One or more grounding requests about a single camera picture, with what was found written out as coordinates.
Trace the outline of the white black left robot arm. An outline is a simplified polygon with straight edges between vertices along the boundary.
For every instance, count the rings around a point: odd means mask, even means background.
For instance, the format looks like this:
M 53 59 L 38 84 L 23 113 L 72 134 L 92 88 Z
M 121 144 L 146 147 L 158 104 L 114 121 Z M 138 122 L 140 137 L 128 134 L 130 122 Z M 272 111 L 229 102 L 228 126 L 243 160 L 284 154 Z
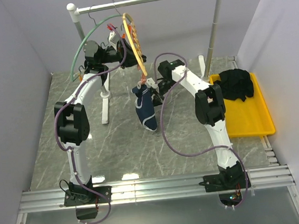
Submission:
M 132 47 L 120 37 L 115 45 L 102 48 L 90 40 L 83 45 L 85 62 L 84 75 L 77 89 L 64 102 L 54 106 L 55 138 L 68 154 L 70 181 L 67 195 L 70 199 L 88 204 L 97 198 L 92 186 L 92 175 L 86 159 L 86 139 L 90 134 L 90 124 L 86 106 L 91 103 L 99 90 L 105 89 L 105 82 L 112 70 L 109 63 L 117 62 L 119 67 L 136 66 L 137 59 Z

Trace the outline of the navy blue underwear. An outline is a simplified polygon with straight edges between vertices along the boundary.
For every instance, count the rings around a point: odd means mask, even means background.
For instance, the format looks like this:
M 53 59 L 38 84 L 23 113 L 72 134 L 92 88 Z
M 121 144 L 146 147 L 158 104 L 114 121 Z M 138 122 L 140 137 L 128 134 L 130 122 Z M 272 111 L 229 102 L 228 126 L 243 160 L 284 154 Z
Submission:
M 135 108 L 140 123 L 146 130 L 155 132 L 157 129 L 156 113 L 148 87 L 145 84 L 136 86 L 132 89 L 132 93 L 137 97 Z

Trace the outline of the pink end clothespin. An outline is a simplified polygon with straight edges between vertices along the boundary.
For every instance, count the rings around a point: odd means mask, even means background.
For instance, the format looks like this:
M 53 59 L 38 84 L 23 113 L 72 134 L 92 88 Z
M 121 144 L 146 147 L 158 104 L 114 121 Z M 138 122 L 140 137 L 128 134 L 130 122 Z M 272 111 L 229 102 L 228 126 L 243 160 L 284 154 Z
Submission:
M 137 87 L 140 89 L 143 84 L 145 84 L 147 81 L 147 78 L 144 74 L 141 75 L 140 81 L 137 82 Z

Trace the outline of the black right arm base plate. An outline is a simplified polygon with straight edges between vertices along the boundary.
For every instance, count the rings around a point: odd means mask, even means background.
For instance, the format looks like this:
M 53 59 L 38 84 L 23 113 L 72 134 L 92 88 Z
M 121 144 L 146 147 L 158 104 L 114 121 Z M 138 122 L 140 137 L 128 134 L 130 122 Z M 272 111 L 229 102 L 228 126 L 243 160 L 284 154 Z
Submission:
M 213 174 L 203 176 L 199 185 L 204 186 L 207 193 L 235 190 L 236 188 L 246 188 L 246 186 L 250 188 L 252 186 L 250 179 L 248 179 L 246 183 L 243 172 L 240 175 Z

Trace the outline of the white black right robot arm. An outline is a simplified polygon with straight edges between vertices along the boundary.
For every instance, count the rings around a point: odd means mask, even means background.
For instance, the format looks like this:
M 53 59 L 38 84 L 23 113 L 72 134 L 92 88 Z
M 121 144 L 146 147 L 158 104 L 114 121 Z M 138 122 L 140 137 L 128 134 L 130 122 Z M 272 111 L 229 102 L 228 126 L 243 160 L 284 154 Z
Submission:
M 160 112 L 160 128 L 165 144 L 169 149 L 183 157 L 196 157 L 214 150 L 217 154 L 217 164 L 219 169 L 218 185 L 224 190 L 235 189 L 237 187 L 248 188 L 248 174 L 244 163 L 238 154 L 233 150 L 232 143 L 226 130 L 225 103 L 219 85 L 211 85 L 195 73 L 188 69 L 187 61 L 175 60 L 173 62 L 163 61 L 156 67 L 153 65 L 154 72 L 159 72 L 166 84 L 171 87 L 166 93 Z M 207 129 L 213 147 L 198 153 L 182 153 L 177 151 L 169 143 L 164 127 L 163 113 L 167 97 L 171 91 L 181 85 L 195 100 L 195 116 L 197 120 Z

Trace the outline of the yellow clip hanger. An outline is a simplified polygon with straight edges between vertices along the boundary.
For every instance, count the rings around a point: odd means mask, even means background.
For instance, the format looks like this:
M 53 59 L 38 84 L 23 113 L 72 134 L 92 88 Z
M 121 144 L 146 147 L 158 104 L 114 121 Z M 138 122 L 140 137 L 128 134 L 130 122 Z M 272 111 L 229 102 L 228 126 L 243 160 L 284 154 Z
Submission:
M 141 74 L 144 74 L 147 77 L 148 73 L 144 66 L 144 58 L 142 56 L 141 46 L 138 40 L 137 30 L 136 30 L 136 25 L 134 24 L 134 20 L 131 17 L 131 15 L 129 15 L 128 13 L 124 13 L 121 17 L 123 20 L 123 27 L 125 30 L 124 36 L 127 37 L 128 42 L 134 51 L 135 57 L 142 69 Z

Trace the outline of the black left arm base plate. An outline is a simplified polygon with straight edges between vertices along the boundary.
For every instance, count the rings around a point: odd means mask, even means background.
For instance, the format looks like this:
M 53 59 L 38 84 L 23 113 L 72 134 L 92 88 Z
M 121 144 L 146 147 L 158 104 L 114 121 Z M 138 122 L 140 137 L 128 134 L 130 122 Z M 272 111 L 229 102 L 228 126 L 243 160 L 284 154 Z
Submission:
M 98 205 L 108 203 L 111 200 L 111 188 L 111 186 L 93 188 L 94 191 L 104 195 L 105 198 L 86 190 L 82 190 L 80 193 L 67 191 L 64 198 L 64 207 L 75 207 L 75 214 L 79 220 L 95 219 L 99 211 Z

